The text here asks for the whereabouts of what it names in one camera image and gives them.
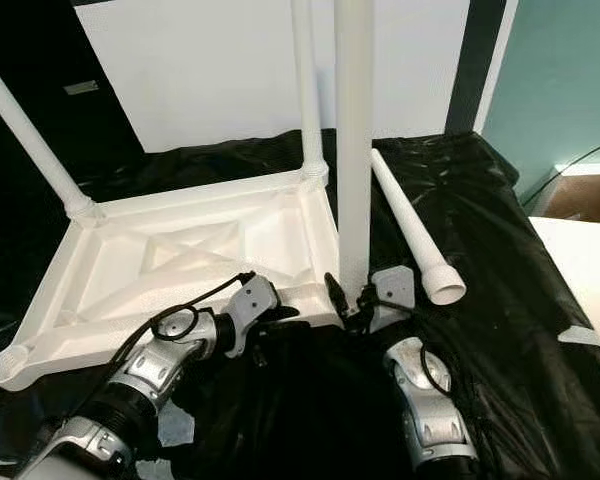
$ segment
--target black wire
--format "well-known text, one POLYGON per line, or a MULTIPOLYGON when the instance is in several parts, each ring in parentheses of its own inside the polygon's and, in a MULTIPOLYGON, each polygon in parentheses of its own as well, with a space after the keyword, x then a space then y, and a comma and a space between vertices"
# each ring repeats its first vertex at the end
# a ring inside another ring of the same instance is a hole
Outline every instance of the black wire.
POLYGON ((587 153, 585 153, 584 155, 576 158, 575 160, 573 160, 571 163, 569 163, 566 167, 564 167, 561 171, 559 171, 558 173, 554 174, 551 178, 549 178, 549 180, 547 180, 546 182, 544 182, 542 184, 542 186, 540 188, 538 188, 533 195, 531 195, 529 198, 527 198, 523 203, 522 206, 526 207, 529 202, 531 202, 531 200, 533 200, 534 198, 536 198, 540 193, 542 193, 542 191, 547 188, 547 186, 553 182, 556 178, 558 178, 560 175, 562 175, 564 172, 566 172, 568 169, 570 169, 571 167, 573 167, 575 164, 580 163, 582 160, 590 157, 591 155, 593 155, 596 152, 600 151, 600 146, 594 148, 593 150, 588 151, 587 153))
POLYGON ((185 302, 185 303, 182 303, 179 305, 173 305, 169 308, 165 308, 164 310, 155 314, 149 320, 144 322, 142 325, 140 325, 140 327, 138 327, 131 335, 129 335, 129 337, 124 341, 124 343, 120 346, 120 348, 118 348, 118 350, 116 350, 116 352, 113 354, 113 357, 111 357, 111 360, 109 360, 109 362, 106 363, 104 373, 100 376, 100 379, 96 383, 96 386, 91 390, 91 392, 89 394, 87 394, 85 399, 82 402, 80 402, 80 404, 74 411, 74 415, 89 400, 91 400, 91 398, 93 398, 93 396, 96 394, 96 392, 98 390, 100 390, 100 388, 102 388, 102 386, 109 380, 109 378, 111 377, 113 372, 115 370, 117 370, 122 365, 122 363, 126 360, 127 356, 129 355, 129 352, 131 352, 131 350, 133 350, 133 348, 140 341, 142 336, 149 329, 151 329, 155 325, 157 325, 160 320, 162 320, 163 318, 165 318, 175 312, 183 310, 185 308, 193 308, 193 305, 195 305, 196 303, 200 303, 203 300, 206 300, 207 298, 212 297, 216 293, 224 290, 225 288, 229 287, 231 284, 233 284, 237 281, 240 281, 241 283, 244 284, 244 283, 246 283, 246 281, 253 278, 254 275, 255 275, 254 272, 239 273, 239 274, 235 275, 234 277, 230 278, 229 280, 227 280, 226 282, 218 285, 217 287, 209 290, 206 293, 203 293, 199 297, 194 298, 193 300, 189 300, 188 302, 185 302))
POLYGON ((196 325, 198 325, 198 320, 200 318, 200 314, 198 313, 198 309, 196 307, 194 307, 193 305, 190 305, 188 307, 185 307, 181 310, 178 310, 179 312, 188 310, 189 312, 191 312, 193 314, 193 318, 191 319, 191 323, 187 326, 187 328, 185 328, 183 331, 181 331, 180 333, 176 334, 176 335, 171 335, 169 332, 165 333, 160 333, 160 325, 158 323, 154 323, 151 326, 151 333, 153 334, 153 336, 155 338, 157 338, 158 340, 163 340, 165 342, 175 342, 178 341, 184 337, 186 337, 187 335, 189 335, 191 333, 191 331, 196 328, 196 325))
POLYGON ((378 299, 378 305, 381 307, 389 307, 395 310, 400 310, 401 312, 413 313, 414 309, 405 307, 404 305, 400 305, 399 303, 387 302, 386 300, 378 299))
POLYGON ((433 375, 431 375, 431 370, 429 370, 429 365, 427 365, 426 355, 427 349, 424 348, 424 345, 422 345, 422 347, 420 347, 420 365, 422 365, 422 371, 424 372, 424 376, 427 377, 427 380, 429 380, 431 386, 435 388, 438 392, 440 392, 445 397, 451 397, 451 393, 442 388, 442 386, 435 381, 433 375))

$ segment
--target black fabric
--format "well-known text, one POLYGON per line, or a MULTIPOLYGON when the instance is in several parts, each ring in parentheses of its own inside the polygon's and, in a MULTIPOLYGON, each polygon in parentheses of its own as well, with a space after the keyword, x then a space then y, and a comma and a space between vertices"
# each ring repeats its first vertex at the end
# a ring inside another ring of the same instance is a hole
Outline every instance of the black fabric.
MULTIPOLYGON (((334 132, 325 131, 323 139, 335 212, 334 132)), ((469 384, 472 398, 462 408, 470 409, 472 429, 488 432, 494 447, 490 460, 500 463, 499 475, 600 478, 600 348, 557 342, 570 325, 589 323, 517 203, 511 189, 515 170, 476 134, 385 139, 374 146, 467 284, 460 302, 431 309, 435 318, 428 320, 425 340, 469 384)), ((294 131, 147 156, 78 180, 87 194, 104 201, 274 173, 300 163, 300 135, 294 131)), ((2 230, 0 350, 15 333, 66 227, 59 203, 47 193, 2 230)), ((371 248, 372 269, 414 267, 375 181, 371 248)), ((418 305, 431 307, 416 284, 418 305)), ((268 367, 258 367, 249 355, 201 367, 206 374, 191 371, 175 398, 198 414, 203 443, 190 456, 196 466, 187 470, 186 462, 178 461, 178 471, 194 478, 209 478, 212 471, 231 476, 242 465, 250 472, 278 474, 284 461, 291 475, 391 476, 391 448, 399 439, 391 440, 395 412, 382 406, 390 397, 386 379, 349 342, 329 329, 302 330, 261 347, 268 367), (385 393, 375 397, 372 388, 385 393), (358 410, 366 411, 354 415, 358 410), (246 436, 232 436, 241 428, 246 436), (392 444, 386 452, 383 442, 392 444), (368 457, 361 453, 363 445, 368 457), (388 462, 386 471, 371 472, 373 455, 388 462), (214 462, 217 458, 223 463, 214 462), (272 458, 280 461, 265 461, 272 458), (312 459, 319 459, 323 470, 311 470, 318 463, 312 459)), ((71 411, 97 373, 48 376, 15 394, 0 390, 0 458, 23 458, 42 420, 71 411)))
POLYGON ((193 365, 178 388, 200 440, 171 453, 176 478, 405 477, 381 362, 334 326, 293 322, 254 337, 236 361, 193 365))

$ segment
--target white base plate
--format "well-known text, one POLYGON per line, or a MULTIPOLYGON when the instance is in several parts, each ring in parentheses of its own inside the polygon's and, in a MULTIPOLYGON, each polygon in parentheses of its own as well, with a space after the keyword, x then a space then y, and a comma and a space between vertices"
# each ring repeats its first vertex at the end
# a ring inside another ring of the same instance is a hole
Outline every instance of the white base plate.
MULTIPOLYGON (((0 352, 1 387, 21 390, 48 373, 105 363, 151 315, 239 272, 266 276, 312 324, 339 324, 323 281, 325 272, 337 276, 337 233, 319 180, 287 172, 100 208, 99 225, 69 225, 0 352)), ((201 305, 219 309, 237 288, 201 305)))

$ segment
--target white pipe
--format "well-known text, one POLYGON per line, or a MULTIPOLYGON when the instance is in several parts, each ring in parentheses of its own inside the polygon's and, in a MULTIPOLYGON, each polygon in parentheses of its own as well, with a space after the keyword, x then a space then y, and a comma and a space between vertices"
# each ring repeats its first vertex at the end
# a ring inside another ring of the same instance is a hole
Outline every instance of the white pipe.
POLYGON ((375 148, 371 150, 371 164, 400 230, 420 267, 422 286, 427 296, 436 305, 457 302, 467 291, 462 278, 456 269, 445 261, 382 155, 375 148))
POLYGON ((311 0, 291 0, 291 16, 293 18, 293 48, 302 118, 302 152, 304 155, 302 170, 306 176, 322 177, 326 183, 329 167, 322 156, 311 0))
POLYGON ((0 116, 60 197, 67 215, 74 218, 93 213, 93 201, 80 191, 1 78, 0 116))
POLYGON ((335 27, 339 280, 351 302, 369 273, 373 1, 336 0, 335 27))

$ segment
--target white wall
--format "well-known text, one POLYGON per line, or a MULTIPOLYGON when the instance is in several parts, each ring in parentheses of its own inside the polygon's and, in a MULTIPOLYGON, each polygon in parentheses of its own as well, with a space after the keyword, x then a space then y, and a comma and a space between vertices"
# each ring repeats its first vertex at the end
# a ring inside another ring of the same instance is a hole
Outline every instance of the white wall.
MULTIPOLYGON (((376 0, 374 137, 441 133, 469 0, 376 0)), ((323 127, 335 126, 333 0, 314 0, 323 127)), ((285 0, 76 7, 145 151, 299 128, 285 0)))

